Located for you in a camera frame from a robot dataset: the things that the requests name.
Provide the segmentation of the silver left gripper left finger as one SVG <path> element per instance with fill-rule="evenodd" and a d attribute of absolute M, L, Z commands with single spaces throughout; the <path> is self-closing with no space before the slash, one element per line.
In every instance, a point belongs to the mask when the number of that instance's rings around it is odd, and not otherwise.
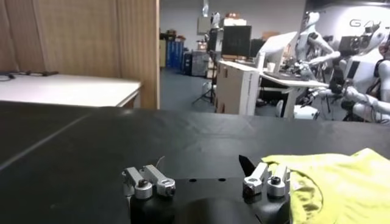
<path fill-rule="evenodd" d="M 148 200 L 153 196 L 172 198 L 176 194 L 176 181 L 162 171 L 165 156 L 154 164 L 147 164 L 140 169 L 126 167 L 122 172 L 123 193 L 126 199 Z"/>

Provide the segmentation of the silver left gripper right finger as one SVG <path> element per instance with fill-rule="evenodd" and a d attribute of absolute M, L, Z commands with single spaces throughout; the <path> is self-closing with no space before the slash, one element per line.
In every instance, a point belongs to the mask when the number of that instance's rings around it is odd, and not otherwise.
<path fill-rule="evenodd" d="M 285 197 L 289 194 L 290 170 L 282 164 L 269 170 L 268 164 L 259 162 L 256 166 L 243 155 L 238 156 L 240 166 L 245 174 L 243 179 L 243 197 L 254 197 L 266 188 L 268 197 Z"/>

